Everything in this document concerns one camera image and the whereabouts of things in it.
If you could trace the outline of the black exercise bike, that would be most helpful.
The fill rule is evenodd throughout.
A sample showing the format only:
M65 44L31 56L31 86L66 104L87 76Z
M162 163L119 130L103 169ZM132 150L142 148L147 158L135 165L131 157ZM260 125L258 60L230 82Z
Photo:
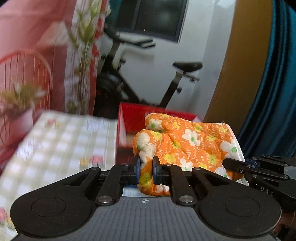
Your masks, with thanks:
M160 38L154 38L154 42L156 47L145 50L126 44L121 45L115 55L114 65L117 67L120 57L126 59L120 73L137 97L149 103L159 104L175 77L177 69L172 66L173 62L201 61L205 41L200 39L198 31L184 26L177 43ZM111 46L111 39L104 33L100 57L106 55ZM167 109L190 112L190 99L197 84L183 77L179 85L182 91L173 94Z

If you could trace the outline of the wooden door panel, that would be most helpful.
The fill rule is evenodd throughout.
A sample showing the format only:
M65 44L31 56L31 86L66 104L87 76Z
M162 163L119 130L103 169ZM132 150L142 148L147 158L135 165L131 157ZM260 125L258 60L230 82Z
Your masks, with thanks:
M228 47L206 122L225 122L236 135L241 131L267 60L271 18L271 1L236 1Z

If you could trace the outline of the orange floral quilted cloth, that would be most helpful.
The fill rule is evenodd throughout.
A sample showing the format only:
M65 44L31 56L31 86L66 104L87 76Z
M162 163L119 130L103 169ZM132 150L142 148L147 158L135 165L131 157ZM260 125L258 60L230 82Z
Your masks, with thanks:
M152 196L169 195L166 185L153 182L152 159L177 165L184 171L200 167L243 185L243 175L222 166L226 158L244 161L243 152L233 130L225 123L199 123L164 113L150 113L144 120L145 129L133 138L134 155L140 157L141 193Z

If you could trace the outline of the teal curtain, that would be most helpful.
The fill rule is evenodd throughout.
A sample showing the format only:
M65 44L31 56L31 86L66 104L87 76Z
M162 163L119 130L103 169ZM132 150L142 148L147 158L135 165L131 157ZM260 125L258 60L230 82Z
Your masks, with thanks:
M246 157L295 154L295 1L272 2L267 61L238 135Z

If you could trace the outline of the dark window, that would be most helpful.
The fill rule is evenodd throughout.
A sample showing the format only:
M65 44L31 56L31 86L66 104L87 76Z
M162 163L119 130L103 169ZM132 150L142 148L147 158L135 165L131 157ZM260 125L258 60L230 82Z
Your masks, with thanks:
M186 0L109 1L108 25L118 32L178 42L186 15Z

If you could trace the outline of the red strawberry cardboard box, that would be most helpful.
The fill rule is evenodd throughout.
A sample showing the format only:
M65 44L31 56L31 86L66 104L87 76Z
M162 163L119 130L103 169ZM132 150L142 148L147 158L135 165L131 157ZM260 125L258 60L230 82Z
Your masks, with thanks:
M130 164L133 161L132 142L136 133L145 129L144 119L149 113L164 113L189 121L201 122L195 114L174 110L166 110L155 106L122 102L119 105L117 136L116 136L116 164Z

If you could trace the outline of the green checked bunny tablecloth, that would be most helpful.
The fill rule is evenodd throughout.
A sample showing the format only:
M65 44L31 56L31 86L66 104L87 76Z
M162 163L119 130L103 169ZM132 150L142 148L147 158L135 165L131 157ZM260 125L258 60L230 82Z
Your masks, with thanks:
M16 236L10 209L18 197L90 167L109 170L116 129L116 120L43 112L1 174L1 240Z

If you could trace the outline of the printed red backdrop cloth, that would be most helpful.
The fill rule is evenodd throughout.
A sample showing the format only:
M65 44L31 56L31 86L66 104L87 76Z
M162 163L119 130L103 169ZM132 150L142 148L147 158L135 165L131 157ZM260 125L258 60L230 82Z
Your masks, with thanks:
M1 168L41 113L93 114L108 1L1 1Z

